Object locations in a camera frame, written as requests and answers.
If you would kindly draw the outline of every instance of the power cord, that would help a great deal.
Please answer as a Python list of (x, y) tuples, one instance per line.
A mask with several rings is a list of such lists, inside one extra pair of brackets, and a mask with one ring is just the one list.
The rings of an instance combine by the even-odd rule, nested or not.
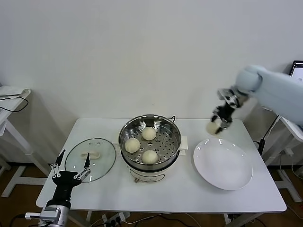
[(271, 130), (273, 129), (274, 125), (279, 121), (281, 117), (279, 115), (277, 115), (277, 117), (274, 119), (274, 121), (271, 123), (270, 127), (267, 129), (267, 131), (265, 132), (264, 136), (262, 139), (260, 139), (260, 141), (254, 141), (254, 143), (257, 143), (259, 146), (258, 146), (258, 152), (260, 155), (262, 155), (263, 153), (263, 149), (264, 149), (264, 146), (265, 146), (265, 137), (268, 135), (270, 135), (271, 133)]
[(263, 221), (261, 221), (260, 219), (256, 218), (256, 220), (258, 220), (259, 222), (261, 222), (261, 223), (262, 223), (262, 225), (263, 225), (264, 227), (267, 227), (267, 226), (264, 224), (264, 222), (263, 222)]
[(16, 219), (18, 218), (25, 218), (25, 214), (18, 214), (15, 217), (12, 218), (12, 220), (9, 223), (9, 227), (13, 227), (13, 224), (15, 222)]
[[(281, 173), (284, 175), (284, 177), (286, 178), (286, 180), (290, 183), (290, 184), (292, 184), (293, 185), (293, 183), (288, 179), (288, 176), (287, 176), (287, 174), (285, 173), (284, 174), (284, 172), (282, 172), (282, 166), (281, 166), (281, 156), (282, 155), (280, 155), (280, 170), (281, 170)], [(293, 170), (293, 163), (294, 163), (294, 160), (292, 161), (292, 172), (295, 174), (295, 172), (294, 172), (294, 170)], [(288, 204), (286, 204), (286, 206), (299, 218), (299, 219), (301, 219), (301, 220), (303, 220), (303, 218), (302, 217), (300, 217), (295, 211), (294, 211), (294, 209), (292, 209)]]
[(18, 97), (18, 98), (21, 98), (21, 99), (23, 99), (23, 100), (26, 101), (25, 106), (22, 107), (20, 110), (9, 110), (9, 109), (6, 109), (6, 108), (4, 108), (4, 107), (2, 107), (2, 106), (0, 106), (0, 108), (3, 109), (3, 110), (7, 110), (7, 111), (9, 111), (9, 112), (13, 112), (13, 113), (20, 112), (20, 111), (23, 110), (25, 107), (27, 107), (29, 101), (28, 101), (27, 99), (25, 99), (25, 98), (20, 97), (20, 96), (17, 96), (17, 97)]
[(182, 224), (183, 224), (184, 226), (186, 226), (186, 227), (194, 227), (194, 226), (189, 226), (189, 225), (185, 224), (183, 221), (181, 221), (181, 220), (179, 220), (179, 219), (170, 219), (170, 218), (166, 218), (166, 217), (164, 217), (164, 216), (162, 216), (162, 215), (164, 215), (164, 214), (158, 214), (158, 215), (155, 215), (155, 216), (150, 216), (150, 217), (147, 217), (147, 218), (140, 219), (140, 220), (138, 220), (138, 221), (136, 221), (136, 222), (133, 222), (133, 223), (136, 223), (134, 227), (137, 227), (137, 225), (138, 225), (141, 221), (153, 219), (153, 218), (155, 218), (155, 217), (160, 217), (160, 218), (163, 218), (163, 219), (169, 220), (169, 221), (178, 221), (178, 222), (182, 223)]

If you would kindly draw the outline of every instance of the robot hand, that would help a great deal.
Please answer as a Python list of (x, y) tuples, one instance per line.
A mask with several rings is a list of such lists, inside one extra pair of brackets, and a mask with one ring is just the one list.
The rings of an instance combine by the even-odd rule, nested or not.
[(227, 129), (232, 123), (232, 113), (235, 109), (242, 107), (243, 103), (248, 99), (246, 94), (240, 93), (235, 87), (230, 89), (219, 89), (217, 92), (220, 100), (224, 100), (224, 105), (217, 106), (213, 111), (211, 122), (214, 122), (217, 118), (220, 118), (221, 125), (216, 130), (215, 134), (218, 134)]
[(26, 219), (39, 218), (39, 227), (64, 227), (71, 208), (71, 192), (73, 187), (82, 183), (90, 174), (89, 153), (87, 154), (84, 168), (80, 173), (70, 171), (59, 171), (65, 150), (57, 157), (55, 164), (51, 164), (53, 182), (56, 190), (53, 198), (49, 200), (41, 213), (26, 213)]
[(225, 101), (213, 111), (211, 121), (222, 123), (216, 134), (230, 126), (232, 113), (250, 97), (289, 121), (303, 125), (303, 83), (289, 75), (270, 72), (261, 66), (247, 66), (240, 71), (236, 83), (229, 89), (219, 89), (218, 96)]

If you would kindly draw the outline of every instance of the white wall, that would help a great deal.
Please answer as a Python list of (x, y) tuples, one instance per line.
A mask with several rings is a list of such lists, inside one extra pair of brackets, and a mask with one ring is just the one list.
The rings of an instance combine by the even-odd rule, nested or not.
[(29, 109), (11, 120), (52, 161), (79, 117), (208, 118), (221, 103), (217, 88), (230, 86), (244, 66), (282, 71), (303, 59), (302, 6), (0, 0), (0, 83), (33, 90)]

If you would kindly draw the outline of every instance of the steamed bun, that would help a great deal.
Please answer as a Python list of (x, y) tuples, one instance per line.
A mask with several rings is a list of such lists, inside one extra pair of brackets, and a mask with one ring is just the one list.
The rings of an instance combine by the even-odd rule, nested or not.
[(142, 155), (142, 161), (145, 164), (155, 164), (158, 161), (158, 155), (153, 150), (147, 150)]
[(153, 140), (154, 138), (156, 138), (156, 135), (157, 135), (157, 132), (152, 127), (146, 127), (142, 131), (142, 136), (146, 140)]
[(125, 150), (129, 153), (134, 153), (140, 148), (140, 142), (136, 138), (128, 139), (125, 142)]

